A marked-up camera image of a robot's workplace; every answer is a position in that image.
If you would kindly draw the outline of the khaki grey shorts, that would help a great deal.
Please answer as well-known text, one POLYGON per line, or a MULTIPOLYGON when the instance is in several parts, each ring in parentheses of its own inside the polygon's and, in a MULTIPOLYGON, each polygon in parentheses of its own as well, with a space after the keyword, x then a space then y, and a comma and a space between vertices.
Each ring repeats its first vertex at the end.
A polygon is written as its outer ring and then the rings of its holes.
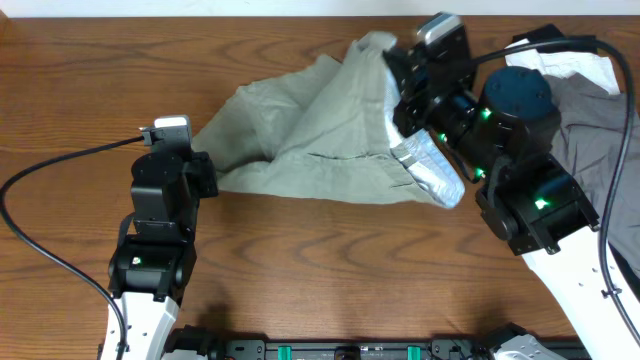
POLYGON ((400 93, 383 53, 396 42, 373 31, 343 61, 321 55, 299 72, 239 87, 193 149, 209 154, 224 191, 456 207, 465 186, 435 141, 393 122, 400 93))

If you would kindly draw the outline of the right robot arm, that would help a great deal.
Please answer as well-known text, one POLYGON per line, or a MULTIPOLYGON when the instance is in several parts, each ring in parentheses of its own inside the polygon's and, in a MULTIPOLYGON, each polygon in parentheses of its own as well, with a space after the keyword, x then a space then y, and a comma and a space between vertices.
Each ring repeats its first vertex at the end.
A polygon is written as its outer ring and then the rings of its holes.
POLYGON ((383 58, 401 95, 394 116, 400 132, 437 133, 477 185, 485 223, 553 294, 589 356, 637 358, 639 286, 610 246, 623 163, 615 164, 597 210, 553 155, 561 116, 547 80, 536 70, 504 67, 472 96, 478 62, 463 26, 383 58))

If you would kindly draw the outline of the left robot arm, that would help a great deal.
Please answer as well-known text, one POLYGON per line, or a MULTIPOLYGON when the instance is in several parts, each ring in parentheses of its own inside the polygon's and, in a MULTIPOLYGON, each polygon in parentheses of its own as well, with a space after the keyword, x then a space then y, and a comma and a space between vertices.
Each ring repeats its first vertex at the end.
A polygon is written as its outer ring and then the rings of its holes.
POLYGON ((160 151, 131 168, 134 212, 121 224, 109 264, 115 309, 102 359, 222 359, 224 344, 193 326, 174 326, 197 259, 201 199, 218 194, 205 152, 160 151))

